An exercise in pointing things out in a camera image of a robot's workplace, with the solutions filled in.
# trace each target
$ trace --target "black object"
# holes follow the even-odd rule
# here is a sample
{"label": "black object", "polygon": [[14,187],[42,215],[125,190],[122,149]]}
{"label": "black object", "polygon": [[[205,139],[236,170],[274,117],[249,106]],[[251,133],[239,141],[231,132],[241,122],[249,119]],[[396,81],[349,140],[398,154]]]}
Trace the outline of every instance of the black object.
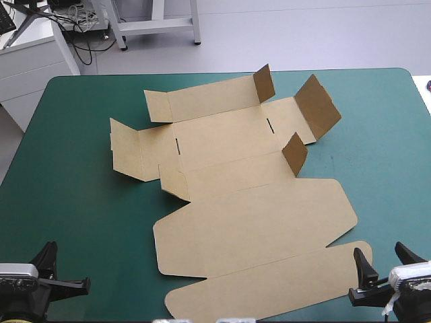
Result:
{"label": "black object", "polygon": [[82,281],[57,280],[57,244],[48,242],[29,262],[38,272],[37,285],[25,291],[0,290],[0,322],[25,320],[31,323],[45,323],[49,303],[90,291],[90,279]]}
{"label": "black object", "polygon": [[81,3],[81,0],[48,0],[47,2],[51,9],[57,9],[77,5],[78,3]]}
{"label": "black object", "polygon": [[[395,244],[395,253],[403,264],[427,262],[401,242]],[[352,305],[384,308],[395,293],[388,284],[388,278],[378,279],[378,273],[371,267],[361,249],[355,248],[354,258],[358,270],[358,288],[349,289],[349,299]],[[401,283],[400,296],[393,306],[393,311],[400,323],[431,321],[431,290],[420,291],[414,288],[415,284],[428,281],[431,282],[431,277],[417,277]]]}
{"label": "black object", "polygon": [[0,3],[0,35],[15,30],[16,26],[4,6]]}
{"label": "black object", "polygon": [[51,13],[43,12],[44,10],[49,8],[49,5],[43,5],[42,7],[38,7],[37,0],[27,0],[27,2],[28,8],[24,4],[22,4],[20,0],[15,0],[15,3],[4,2],[4,4],[26,15],[26,18],[22,22],[21,26],[13,33],[12,37],[9,38],[3,48],[11,46],[18,39],[18,37],[20,37],[24,30],[26,30],[28,26],[32,24],[34,20],[41,17],[48,17],[53,15]]}

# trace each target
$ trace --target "metal frame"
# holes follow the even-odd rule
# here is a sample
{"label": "metal frame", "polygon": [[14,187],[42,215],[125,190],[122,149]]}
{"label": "metal frame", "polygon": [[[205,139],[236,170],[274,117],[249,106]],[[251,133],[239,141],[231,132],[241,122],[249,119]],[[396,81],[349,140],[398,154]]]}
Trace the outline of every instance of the metal frame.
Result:
{"label": "metal frame", "polygon": [[190,0],[191,17],[164,19],[164,0],[153,0],[152,19],[141,22],[122,22],[115,4],[115,0],[102,0],[108,14],[112,31],[121,50],[127,50],[125,36],[161,34],[164,32],[180,32],[192,30],[195,44],[201,44],[199,30],[199,13],[197,0]]}

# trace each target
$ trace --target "robotic arm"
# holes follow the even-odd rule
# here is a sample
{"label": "robotic arm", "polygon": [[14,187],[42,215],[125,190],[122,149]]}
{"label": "robotic arm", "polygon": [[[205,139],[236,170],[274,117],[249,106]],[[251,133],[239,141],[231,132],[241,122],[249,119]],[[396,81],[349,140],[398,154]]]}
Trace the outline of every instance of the robotic arm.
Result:
{"label": "robotic arm", "polygon": [[354,250],[358,288],[349,290],[352,305],[385,308],[393,302],[400,323],[431,322],[431,264],[401,242],[395,245],[395,253],[403,266],[393,268],[389,277],[378,279],[362,251]]}
{"label": "robotic arm", "polygon": [[28,264],[0,264],[0,323],[43,323],[49,303],[90,291],[90,279],[57,280],[57,244],[48,242]]}

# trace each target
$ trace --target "black cable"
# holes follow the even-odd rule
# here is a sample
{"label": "black cable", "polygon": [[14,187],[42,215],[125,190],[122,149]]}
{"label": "black cable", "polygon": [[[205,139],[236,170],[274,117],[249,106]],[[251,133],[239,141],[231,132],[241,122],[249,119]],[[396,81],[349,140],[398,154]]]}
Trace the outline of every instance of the black cable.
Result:
{"label": "black cable", "polygon": [[[111,45],[109,45],[108,47],[106,47],[105,49],[92,49],[92,52],[106,52],[108,49],[110,49],[112,46],[114,46],[114,44],[117,42],[117,40],[114,40]],[[81,49],[81,50],[88,50],[86,48],[82,48],[79,47],[78,45],[76,45],[76,48]]]}
{"label": "black cable", "polygon": [[[55,22],[58,26],[59,26],[59,28],[60,28],[60,30],[61,31],[63,31],[64,33],[65,33],[65,35],[67,35],[67,38],[69,39],[69,41],[70,41],[70,43],[72,44],[72,47],[73,47],[73,49],[74,49],[74,51],[76,52],[76,55],[77,55],[77,57],[78,57],[78,59],[84,64],[84,65],[91,65],[92,63],[93,63],[93,56],[92,56],[92,50],[91,50],[91,48],[90,48],[90,43],[88,42],[88,39],[87,39],[87,37],[86,37],[86,35],[84,35],[84,31],[82,30],[82,28],[81,28],[81,26],[80,25],[78,25],[75,21],[73,21],[72,19],[69,19],[69,18],[66,18],[66,17],[61,17],[61,16],[59,16],[59,15],[55,15],[55,14],[53,14],[53,13],[49,13],[49,14],[45,14],[45,13],[40,13],[40,12],[38,12],[38,11],[34,11],[34,10],[32,10],[32,9],[30,9],[30,8],[27,8],[27,10],[28,11],[30,11],[30,12],[32,12],[32,13],[34,13],[34,14],[36,14],[36,15],[39,15],[39,16],[41,16],[41,17],[45,17],[45,18],[48,18],[49,20],[51,20],[51,21],[53,21],[53,22]],[[72,37],[70,36],[70,34],[69,34],[69,32],[66,30],[66,28],[59,22],[59,20],[63,20],[63,21],[65,21],[65,22],[70,22],[70,23],[72,23],[73,24],[73,30],[75,31],[75,27],[78,27],[79,28],[79,30],[81,31],[81,33],[84,35],[84,38],[86,39],[86,42],[87,42],[87,46],[88,46],[88,52],[90,52],[90,62],[85,62],[83,59],[82,59],[82,57],[81,57],[81,55],[78,53],[78,51],[77,51],[77,47],[76,47],[76,45],[75,45],[75,43],[73,42],[73,39],[72,39]]]}

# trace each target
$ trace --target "white drawer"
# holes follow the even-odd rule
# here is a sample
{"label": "white drawer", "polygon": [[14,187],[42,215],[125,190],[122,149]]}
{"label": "white drawer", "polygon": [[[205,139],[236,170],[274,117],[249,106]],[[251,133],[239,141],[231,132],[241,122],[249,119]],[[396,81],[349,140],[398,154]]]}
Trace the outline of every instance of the white drawer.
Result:
{"label": "white drawer", "polygon": [[69,66],[63,61],[0,79],[0,102],[40,91],[53,77],[71,74]]}
{"label": "white drawer", "polygon": [[44,90],[3,101],[1,104],[23,131],[26,131]]}
{"label": "white drawer", "polygon": [[64,61],[60,48],[53,40],[1,54],[0,79]]}

